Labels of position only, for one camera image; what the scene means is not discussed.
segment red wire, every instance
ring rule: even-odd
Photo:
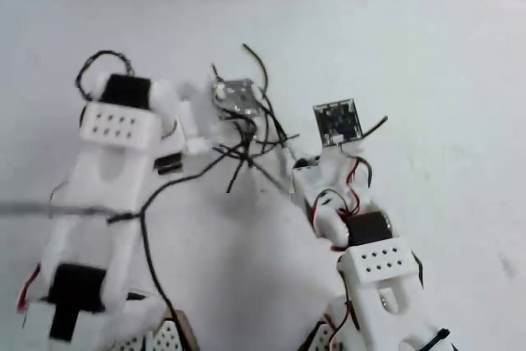
[[[347,178],[345,178],[345,183],[349,185],[349,183],[352,181],[354,174],[356,173],[356,169],[358,168],[358,159],[354,160],[354,166],[351,168],[351,171],[348,172]]]
[[[334,322],[332,321],[332,319],[330,318],[330,315],[329,314],[324,314],[323,317],[325,318],[325,320],[327,321],[327,324],[329,324],[330,328],[332,330],[336,330],[336,325],[334,324]]]
[[[16,312],[24,312],[27,309],[27,300],[25,300],[25,297],[27,296],[27,290],[33,281],[35,281],[39,273],[40,263],[35,267],[35,270],[33,270],[33,273],[31,273],[29,279],[25,281],[24,286],[18,295],[18,299],[16,300]]]
[[[356,207],[353,208],[350,214],[356,215],[360,212],[360,197],[351,187],[349,187],[349,189],[351,190],[351,193],[353,194],[354,199],[356,200]]]
[[[316,226],[314,224],[314,221],[316,220],[316,209],[318,208],[318,201],[320,200],[322,196],[323,196],[323,192],[316,197],[316,199],[314,200],[314,204],[312,205],[311,225],[312,225],[312,228],[314,229],[314,232],[316,231]]]

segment cable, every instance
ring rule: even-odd
[[[18,298],[16,299],[16,312],[20,313],[27,310],[27,291],[31,284],[33,284],[33,281],[39,276],[39,273],[40,263],[37,264],[35,270],[33,270],[33,273],[31,273],[30,277],[25,281],[20,293],[18,294]]]
[[[215,74],[215,79],[219,82],[223,82],[224,80],[219,77],[219,73],[217,72],[217,69],[215,68],[215,65],[212,63],[212,70],[214,71],[214,74]]]
[[[87,102],[91,101],[91,96],[90,94],[86,93],[86,91],[82,87],[82,77],[84,76],[84,73],[93,64],[93,62],[96,61],[98,58],[102,57],[103,55],[113,55],[114,57],[119,58],[124,63],[124,66],[126,68],[126,74],[128,74],[129,76],[135,75],[135,70],[133,70],[132,63],[128,58],[126,58],[126,55],[124,55],[123,53],[118,53],[117,51],[113,51],[111,49],[102,49],[100,51],[97,51],[96,53],[94,53],[86,59],[84,65],[82,65],[79,74],[77,74],[75,79],[75,86],[81,92],[82,98]]]
[[[228,186],[227,186],[227,191],[226,193],[230,193],[232,191],[232,187],[233,187],[233,184],[236,182],[236,179],[238,178],[238,175],[239,175],[239,171],[241,170],[241,167],[243,166],[243,164],[245,163],[246,161],[246,158],[248,157],[248,154],[249,154],[249,150],[250,150],[250,144],[251,144],[251,140],[248,140],[245,135],[244,135],[244,132],[243,130],[241,129],[241,127],[238,125],[237,122],[234,122],[234,125],[236,126],[238,132],[239,132],[239,135],[241,137],[241,143],[244,142],[244,144],[242,145],[242,148],[244,150],[244,156],[241,155],[241,153],[238,153],[238,158],[239,158],[239,164],[238,166],[236,167],[235,171],[233,172],[233,176],[232,178],[230,179],[230,182],[228,183]]]
[[[142,213],[139,217],[139,222],[141,224],[141,235],[142,235],[142,243],[145,249],[145,256],[146,256],[146,263],[148,264],[148,270],[151,275],[151,279],[154,281],[154,285],[157,288],[157,292],[159,292],[159,295],[161,295],[161,298],[166,303],[166,306],[168,306],[168,309],[170,311],[170,315],[173,318],[173,323],[177,327],[178,333],[180,334],[179,338],[181,340],[181,347],[183,350],[190,349],[190,345],[188,344],[187,338],[185,335],[183,335],[182,326],[179,322],[177,313],[175,312],[175,308],[173,308],[172,301],[169,299],[167,294],[164,292],[164,289],[159,282],[159,278],[157,277],[157,273],[155,272],[154,268],[154,262],[151,257],[151,250],[150,250],[150,240],[148,239],[148,228],[146,227],[146,217],[145,213]]]
[[[358,168],[359,164],[364,164],[367,167],[367,185],[371,187],[372,182],[372,166],[371,164],[363,157],[357,156],[357,155],[350,155],[344,151],[344,148],[342,145],[339,145],[339,150],[341,153],[348,158],[352,159],[354,161],[354,166],[351,168],[351,171],[348,173],[347,177],[345,178],[345,183],[350,184],[353,180],[354,174],[356,173],[356,169]]]
[[[212,99],[213,99],[214,105],[216,107],[218,107],[219,109],[221,109],[222,111],[224,111],[226,114],[228,114],[230,116],[229,119],[242,119],[247,124],[250,124],[250,126],[252,127],[252,131],[251,131],[250,135],[248,135],[248,136],[250,136],[250,141],[251,141],[252,138],[254,137],[254,135],[257,133],[257,125],[254,122],[254,120],[252,118],[246,116],[245,114],[236,113],[236,112],[234,112],[232,110],[226,109],[225,107],[221,106],[221,104],[219,104],[217,102],[215,97],[213,97]]]
[[[265,78],[265,82],[263,83],[263,92],[265,92],[269,89],[269,74],[266,72],[266,67],[261,58],[257,55],[257,53],[254,52],[254,50],[250,47],[248,47],[247,44],[243,43],[243,47],[248,51],[260,64],[261,70],[263,71],[263,77]]]
[[[164,191],[166,188],[169,188],[169,187],[171,187],[173,185],[176,185],[176,184],[179,184],[181,182],[191,181],[191,180],[195,180],[197,178],[202,177],[206,172],[211,170],[216,164],[218,164],[221,160],[223,160],[227,156],[227,154],[235,151],[241,145],[242,145],[242,143],[239,143],[239,144],[236,144],[234,147],[231,147],[230,149],[228,149],[227,153],[222,154],[219,158],[217,158],[217,159],[213,160],[212,162],[210,162],[209,164],[207,164],[199,173],[193,174],[191,176],[186,176],[186,177],[183,177],[183,178],[179,178],[177,180],[168,181],[165,184],[163,184],[160,187],[158,187],[154,191],[154,193],[152,193],[150,195],[150,197],[146,200],[146,203],[141,207],[141,213],[145,213],[146,210],[148,210],[148,208],[154,202],[155,198],[157,198],[157,196],[162,191]]]
[[[351,190],[351,193],[354,196],[354,200],[356,201],[356,206],[353,208],[353,210],[349,214],[356,215],[360,212],[360,196],[358,196],[358,194],[351,187],[349,187],[349,189]]]
[[[80,215],[80,216],[110,216],[119,215],[115,210],[100,206],[60,206],[38,201],[0,201],[0,215],[22,216],[32,214],[47,215]]]
[[[279,144],[284,148],[285,147],[285,141],[287,140],[287,133],[285,133],[285,130],[281,126],[281,123],[279,123],[278,119],[274,115],[274,111],[270,111],[270,109],[266,108],[262,102],[256,100],[257,104],[261,107],[265,115],[268,115],[272,118],[272,121],[274,122],[276,132],[278,133],[278,139]]]
[[[270,148],[268,148],[265,152],[263,153],[258,153],[258,154],[252,154],[250,155],[250,158],[251,159],[255,159],[255,158],[260,158],[261,156],[263,155],[266,155],[268,154],[269,152],[271,152],[274,148],[276,148],[278,145],[277,144],[273,144]],[[216,151],[216,152],[219,152],[220,154],[223,154],[224,151],[221,150],[221,149],[228,149],[230,147],[228,147],[227,145],[223,145],[223,144],[220,144],[219,147],[212,147],[212,150]],[[239,153],[237,151],[234,151],[233,153],[231,154],[228,154],[227,155],[229,158],[231,159],[237,159],[237,160],[240,160],[242,159],[242,156],[239,156]]]
[[[214,150],[218,151],[218,152],[220,152],[220,153],[222,153],[223,155],[226,155],[226,156],[230,155],[229,152],[221,151],[221,149],[219,149],[217,147],[215,147]],[[257,170],[262,172],[263,175],[265,176],[265,178],[267,178],[270,182],[272,182],[272,184],[274,184],[282,193],[288,194],[288,189],[286,188],[285,185],[283,185],[281,182],[276,180],[267,170],[265,170],[265,168],[263,168],[256,161],[254,161],[253,157],[260,156],[259,154],[246,157],[243,153],[240,153],[239,151],[236,151],[236,152],[237,152],[238,155],[241,155],[241,156],[232,156],[232,158],[234,158],[234,159],[245,159],[248,162],[249,165],[255,167]]]
[[[266,93],[263,91],[263,90],[260,90],[261,92],[261,95],[263,96],[263,99],[265,99],[266,103],[268,104],[269,108],[268,108],[268,114],[270,115],[270,117],[272,118],[272,120],[274,121],[275,123],[275,128],[276,128],[276,131],[278,132],[278,137],[279,137],[279,134],[281,134],[281,138],[283,139],[286,139],[287,137],[287,133],[285,133],[285,130],[283,129],[283,127],[281,126],[281,123],[279,123],[278,119],[276,118],[275,116],[275,111],[274,111],[274,107],[272,106],[272,103],[270,102],[269,100],[269,97],[266,95]]]
[[[312,228],[314,229],[315,232],[317,232],[317,229],[316,229],[316,211],[318,209],[318,202],[320,201],[320,199],[325,196],[327,193],[329,192],[333,192],[336,196],[338,196],[342,202],[344,203],[344,206],[345,206],[345,212],[348,213],[348,205],[347,205],[347,201],[345,200],[345,198],[340,194],[338,193],[335,189],[332,189],[332,188],[326,188],[324,189],[323,191],[321,191],[320,193],[318,193],[318,195],[316,196],[316,198],[314,199],[314,202],[312,203],[312,210],[311,210],[311,225],[312,225]]]
[[[347,282],[345,281],[344,273],[342,273],[340,271],[339,275],[342,276],[342,280],[344,282],[344,287],[345,287],[345,316],[344,316],[344,319],[341,321],[341,323],[336,328],[336,330],[334,332],[332,332],[332,335],[329,337],[329,351],[332,351],[336,335],[338,334],[338,332],[341,331],[341,329],[345,325],[345,322],[347,322],[347,319],[348,319],[348,310],[349,310],[348,309],[348,304],[349,304],[349,300],[348,300]]]
[[[272,104],[270,104],[269,98],[265,95],[264,98],[266,99],[266,103],[269,105],[270,111],[272,113],[274,110],[272,110]],[[269,115],[265,114],[265,139],[263,140],[263,144],[261,146],[261,154],[265,152],[266,145],[269,143],[269,135],[270,135],[270,121],[269,121]]]
[[[429,343],[424,345],[421,349],[418,351],[430,351],[433,347],[435,347],[440,341],[443,339],[446,339],[450,335],[450,331],[446,328],[442,328],[438,331],[435,337],[431,339]]]
[[[49,205],[53,204],[53,199],[55,198],[55,195],[57,194],[57,192],[63,189],[66,186],[66,184],[69,182],[69,177],[70,176],[68,174],[55,188],[53,188],[53,190],[49,194]],[[48,217],[49,219],[53,219],[53,212],[49,211]]]
[[[371,135],[376,129],[381,127],[384,123],[387,122],[389,118],[387,116],[383,117],[374,127],[369,129],[367,132],[362,134],[362,140],[365,139],[367,136]]]
[[[286,141],[297,139],[299,137],[299,133],[296,133],[295,135],[287,136],[285,139]],[[254,140],[256,144],[267,144],[267,145],[279,145],[281,144],[281,141],[261,141],[261,140]]]

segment black strap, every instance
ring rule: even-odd
[[[150,87],[147,78],[112,74],[99,102],[150,110]]]
[[[348,247],[380,242],[393,237],[387,219],[381,211],[342,218],[348,229]]]
[[[450,331],[446,328],[442,328],[438,331],[436,336],[426,345],[424,345],[419,351],[430,351],[433,347],[435,347],[441,340],[445,339],[447,336],[450,335]]]
[[[57,267],[53,284],[46,297],[55,305],[49,337],[71,342],[79,312],[103,312],[100,290],[106,270],[95,267],[62,263]]]

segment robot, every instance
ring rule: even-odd
[[[211,90],[223,118],[232,113],[261,116],[249,80],[218,78]],[[83,146],[62,200],[107,212],[99,213],[98,221],[93,215],[87,220],[74,214],[55,219],[39,267],[18,303],[26,314],[23,349],[197,350],[186,317],[163,292],[159,297],[132,289],[130,283],[132,252],[141,236],[148,249],[141,209],[145,178],[152,169],[173,167],[174,158],[177,162],[184,154],[207,148],[196,132],[191,106],[179,100],[168,83],[130,72],[103,76],[85,99]],[[345,295],[330,303],[299,350],[457,351],[446,339],[449,331],[426,309],[421,262],[368,194],[371,166],[359,156],[359,143],[386,118],[364,133],[352,100],[316,106],[314,111],[321,155],[301,157],[281,141],[282,155],[292,202],[316,235],[329,239],[332,249],[342,254],[337,271]],[[241,145],[224,155],[241,155],[236,151]],[[359,177],[362,169],[366,178]],[[108,236],[110,253],[102,260],[81,248],[93,228]],[[148,263],[153,266],[151,258]],[[25,293],[36,275],[45,292],[27,303]]]

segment black wire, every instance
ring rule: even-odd
[[[159,295],[161,295],[161,298],[164,300],[164,303],[166,303],[166,306],[168,306],[168,309],[170,311],[170,315],[173,318],[173,323],[175,324],[178,333],[180,334],[179,339],[181,340],[181,348],[182,350],[189,350],[190,344],[187,341],[187,337],[184,335],[184,332],[182,330],[182,325],[179,322],[177,313],[175,312],[175,308],[173,308],[172,301],[168,297],[168,295],[164,292],[163,286],[159,282],[159,278],[157,277],[157,273],[155,272],[154,262],[151,257],[151,249],[150,249],[150,240],[148,238],[148,228],[146,227],[146,216],[145,213],[141,213],[139,216],[139,222],[141,224],[141,235],[142,235],[142,243],[145,249],[145,256],[146,256],[146,263],[148,265],[148,270],[151,275],[151,279],[154,281],[154,285],[157,288],[157,292],[159,292]]]
[[[363,158],[362,156],[357,156],[357,155],[350,155],[348,154],[347,152],[344,151],[344,148],[343,148],[343,145],[339,145],[339,150],[341,151],[342,154],[344,154],[345,156],[347,156],[348,158],[350,159],[354,159],[356,160],[359,164],[365,164],[365,166],[367,167],[367,185],[369,187],[371,187],[371,182],[372,182],[372,166],[371,164],[367,161],[367,159]]]
[[[274,148],[276,148],[278,145],[277,144],[273,144],[270,148],[268,148],[264,153],[257,153],[257,154],[252,154],[250,155],[250,158],[251,159],[255,159],[255,158],[260,158],[261,156],[263,155],[266,155],[268,154],[269,152],[271,152]],[[220,154],[224,154],[224,151],[221,150],[221,148],[224,148],[224,149],[228,149],[230,147],[226,146],[226,145],[222,145],[220,144],[219,145],[220,148],[218,147],[212,147],[212,150],[216,151],[216,152],[219,152]],[[237,159],[237,160],[240,160],[242,159],[242,155],[240,155],[237,151],[234,151],[233,153],[231,154],[228,154],[227,155],[229,158],[232,158],[232,159]]]
[[[101,206],[60,206],[52,203],[40,203],[35,201],[0,201],[0,215],[22,216],[32,214],[51,214],[51,215],[123,215],[115,210]]]
[[[135,70],[133,70],[132,63],[128,58],[126,58],[126,55],[123,53],[118,53],[117,51],[113,51],[111,49],[101,49],[100,51],[97,51],[93,55],[91,55],[89,58],[86,59],[84,62],[84,65],[82,65],[79,74],[76,75],[75,79],[75,86],[78,88],[78,90],[81,92],[82,98],[86,101],[91,101],[91,96],[88,94],[84,88],[82,87],[82,77],[84,76],[84,73],[90,68],[90,66],[93,64],[94,61],[96,61],[98,58],[102,57],[103,55],[113,55],[114,57],[119,58],[126,67],[126,74],[129,76],[135,75]]]
[[[269,106],[270,112],[274,114],[274,106],[272,106],[272,103],[270,102],[268,95],[266,94],[266,92],[264,92],[261,89],[260,89],[260,92],[261,92],[261,96],[263,96],[263,99],[265,99],[265,102]]]
[[[345,198],[342,196],[341,193],[337,192],[335,189],[332,189],[332,188],[326,188],[323,191],[321,191],[320,193],[318,193],[318,196],[314,199],[314,201],[316,201],[316,199],[322,198],[324,195],[326,195],[329,192],[334,193],[336,196],[338,196],[341,199],[341,201],[344,203],[345,211],[348,212],[347,201],[345,201]]]
[[[438,333],[436,334],[436,336],[418,351],[430,351],[433,347],[435,347],[443,339],[446,339],[449,335],[450,335],[450,331],[448,329],[446,328],[440,329]]]
[[[270,121],[269,121],[269,116],[265,114],[265,139],[262,142],[263,144],[261,146],[261,154],[265,152],[265,148],[269,140],[269,135],[270,135]]]
[[[262,102],[259,102],[257,101],[257,104],[261,107],[261,109],[263,110],[263,112],[265,113],[265,115],[268,115],[269,117],[272,118],[272,121],[274,122],[274,125],[275,125],[275,128],[276,128],[276,131],[278,133],[278,138],[279,138],[279,144],[284,148],[285,147],[285,142],[287,140],[287,133],[285,133],[283,127],[281,126],[281,124],[279,123],[278,119],[276,118],[276,116],[274,115],[273,112],[271,112],[267,107],[265,107],[263,105]]]
[[[345,322],[347,322],[347,319],[348,319],[348,316],[349,316],[349,306],[348,306],[349,305],[349,297],[348,297],[347,282],[345,281],[344,273],[342,273],[340,271],[339,275],[341,275],[342,280],[344,282],[344,287],[345,287],[345,316],[344,316],[344,319],[338,325],[338,327],[335,329],[335,331],[332,333],[332,335],[329,337],[329,342],[328,342],[329,351],[332,351],[332,344],[333,344],[333,342],[335,340],[335,337],[338,334],[338,332],[340,332],[341,329],[344,327]]]
[[[218,151],[219,153],[221,153],[222,155],[227,155],[227,156],[230,156],[231,152],[232,152],[232,148],[230,147],[227,147],[226,145],[223,145],[224,148],[227,148],[228,151],[227,152],[224,152],[224,151],[221,151],[220,149],[218,148],[214,148],[214,150]],[[255,155],[250,155],[250,156],[247,156],[245,153],[242,153],[240,152],[238,149],[235,150],[236,154],[237,155],[232,155],[231,158],[234,158],[234,159],[244,159],[248,162],[249,165],[255,167],[256,169],[258,169],[260,172],[263,173],[263,175],[270,181],[272,182],[281,192],[283,193],[288,193],[288,189],[282,185],[279,181],[277,181],[268,171],[266,171],[263,167],[261,167],[256,161],[254,161],[253,158],[257,157],[257,156],[261,156],[260,154],[255,154]]]
[[[215,68],[215,65],[212,63],[212,70],[215,74],[215,79],[219,82],[223,82],[224,80],[219,76],[219,73],[217,72],[217,69]]]
[[[292,139],[296,139],[299,137],[299,133],[296,133],[295,135],[292,135],[292,136],[287,136],[287,138],[285,139],[285,141],[288,141],[288,140],[292,140]],[[263,141],[263,140],[254,140],[254,142],[256,144],[260,144],[260,145],[263,145],[263,144],[267,144],[267,145],[279,145],[281,144],[281,140],[276,140],[276,141],[272,141],[272,140],[266,140],[266,141]]]
[[[241,137],[241,143],[244,142],[244,144],[242,145],[242,148],[243,148],[243,151],[244,151],[244,155],[241,155],[240,153],[238,153],[239,164],[236,167],[236,169],[234,170],[233,176],[230,179],[230,182],[228,183],[226,193],[230,193],[232,191],[233,184],[236,182],[236,179],[238,178],[239,171],[241,170],[241,167],[243,166],[243,164],[245,163],[245,161],[248,158],[248,154],[249,154],[249,151],[250,151],[250,144],[251,144],[251,139],[250,140],[247,139],[247,137],[245,136],[243,130],[238,125],[238,123],[234,122],[234,125],[236,126],[236,128],[237,128],[237,130],[239,132],[239,135]]]
[[[232,120],[235,120],[235,119],[242,119],[243,121],[245,121],[247,123],[247,125],[250,125],[252,127],[252,130],[249,134],[245,135],[246,139],[251,141],[253,138],[254,138],[254,135],[257,133],[257,125],[256,123],[254,122],[254,120],[248,116],[246,116],[245,114],[241,114],[241,113],[236,113],[232,110],[228,110],[228,109],[225,109],[223,107],[221,107],[219,104],[215,104],[218,108],[220,108],[222,111],[224,111],[226,114],[228,114],[230,116],[230,119]]]
[[[141,213],[145,213],[146,210],[151,206],[151,204],[154,202],[155,198],[166,188],[169,188],[173,185],[179,184],[181,182],[191,181],[195,180],[197,178],[202,177],[206,172],[208,172],[210,169],[212,169],[216,164],[218,164],[221,160],[226,158],[228,154],[231,152],[237,150],[239,147],[242,146],[243,143],[236,144],[234,147],[230,147],[228,151],[224,154],[222,154],[220,157],[214,159],[212,162],[210,162],[208,165],[206,165],[199,173],[193,174],[191,176],[186,176],[183,178],[178,178],[177,180],[168,181],[165,184],[161,185],[159,188],[157,188],[154,193],[150,195],[150,197],[146,200],[146,203],[141,207]]]
[[[263,71],[263,77],[265,78],[265,82],[263,83],[263,92],[265,92],[269,89],[269,74],[266,72],[266,67],[261,58],[257,55],[257,53],[254,52],[254,50],[250,47],[248,47],[247,44],[243,43],[243,47],[248,51],[260,64],[261,70]]]
[[[374,127],[369,129],[367,132],[362,134],[362,140],[365,139],[367,136],[371,135],[376,129],[381,127],[384,123],[387,122],[389,118],[387,116],[383,117]]]

